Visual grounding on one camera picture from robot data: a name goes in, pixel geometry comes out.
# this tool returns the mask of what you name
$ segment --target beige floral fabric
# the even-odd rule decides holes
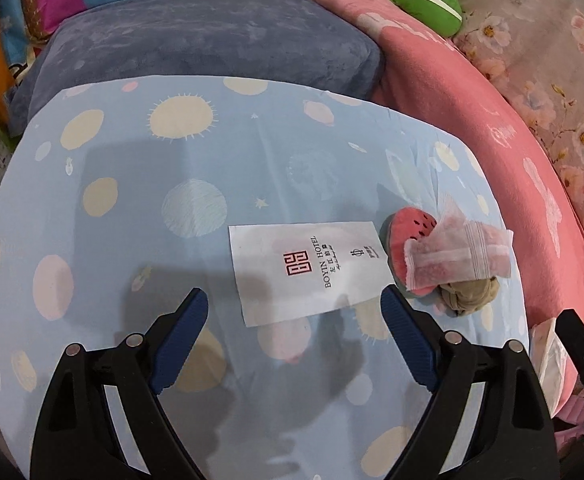
[[[460,0],[457,47],[544,147],[584,229],[584,0]]]

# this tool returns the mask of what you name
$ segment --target silver screw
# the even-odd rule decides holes
[[[65,349],[65,353],[70,357],[75,356],[78,352],[80,352],[80,345],[78,343],[72,343]]]
[[[458,332],[451,330],[450,332],[446,332],[446,341],[453,345],[458,345],[463,340],[463,336],[461,336]]]
[[[508,346],[510,347],[510,350],[516,352],[517,354],[520,354],[524,350],[521,341],[518,341],[516,339],[513,339],[512,341],[508,342]]]
[[[142,335],[140,334],[131,334],[125,339],[125,344],[132,348],[139,346],[140,343],[142,343]]]

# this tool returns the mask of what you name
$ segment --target red logo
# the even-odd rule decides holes
[[[283,254],[283,261],[285,262],[288,276],[312,272],[310,257],[307,255],[307,251]]]

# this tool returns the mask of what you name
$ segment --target brown waffle pattern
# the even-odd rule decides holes
[[[38,3],[36,0],[20,0],[25,18],[25,28],[27,35],[33,44],[42,45],[47,42],[50,35],[43,30],[41,16],[38,13]]]

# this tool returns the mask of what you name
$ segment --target crumpled brown fabric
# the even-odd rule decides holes
[[[443,301],[458,316],[466,316],[482,309],[499,293],[499,282],[496,278],[444,283],[439,286]]]

